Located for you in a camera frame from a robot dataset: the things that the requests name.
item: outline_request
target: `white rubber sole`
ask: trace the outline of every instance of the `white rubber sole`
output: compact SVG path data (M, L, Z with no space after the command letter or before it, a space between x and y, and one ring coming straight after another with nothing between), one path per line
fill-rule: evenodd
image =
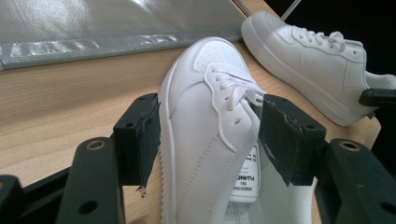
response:
M158 95L160 105L161 145L159 148L162 169L162 224L176 224L176 164L172 123L169 119L168 89L178 60L166 75Z
M246 19L242 24L242 37L244 38L247 48L268 72L299 91L332 122L341 126L348 126L364 117L364 115L351 111L347 106L334 99L315 83L283 64L274 53L262 43L259 35L251 24L251 18Z

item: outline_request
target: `white shoe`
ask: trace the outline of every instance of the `white shoe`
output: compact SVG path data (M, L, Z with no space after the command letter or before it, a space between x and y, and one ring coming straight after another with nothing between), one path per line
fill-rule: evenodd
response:
M230 200L258 141L260 121L250 105L261 106L263 95L224 39L202 39L174 63L159 93L162 223L218 224L229 202L244 206Z
M262 66L338 125L348 126L376 110L359 104L362 91L396 89L395 76L366 72L362 43L339 32L315 34L261 11L244 21L242 36Z

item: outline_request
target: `shoe upper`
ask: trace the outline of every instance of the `shoe upper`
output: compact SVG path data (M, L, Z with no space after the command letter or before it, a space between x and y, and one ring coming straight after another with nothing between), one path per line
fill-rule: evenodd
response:
M376 109L359 104L362 91L370 89L361 42L346 40L339 32L316 34L263 11L253 17L255 32L284 66L358 114L365 116Z
M188 48L168 76L177 223L219 223L258 138L250 104L261 105L264 92L234 46L215 37Z

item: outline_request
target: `shoe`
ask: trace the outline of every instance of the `shoe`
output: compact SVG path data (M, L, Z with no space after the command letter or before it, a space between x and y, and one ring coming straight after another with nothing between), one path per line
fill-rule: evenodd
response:
M260 120L251 107L262 106L263 95L224 39L204 38L173 64L159 93L162 223L218 224L255 201L233 189L257 148Z
M261 11L243 22L242 37L262 66L338 125L351 125L377 109L359 104L364 90L396 89L395 76L366 72L362 43L339 32L315 34Z

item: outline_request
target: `light wood tabletop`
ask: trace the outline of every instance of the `light wood tabletop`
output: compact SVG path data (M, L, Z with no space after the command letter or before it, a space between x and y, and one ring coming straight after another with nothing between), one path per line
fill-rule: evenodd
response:
M263 1L245 0L255 13L272 11ZM299 92L264 70L243 42L234 43L263 90L289 99L327 128L326 140L347 138L371 147L376 119L340 127L326 119ZM110 136L132 101L157 92L184 49L169 49L0 72L0 174L16 175L27 186L70 166L83 141ZM157 157L148 194L124 187L126 220L161 216L161 168ZM314 223L319 223L314 212Z

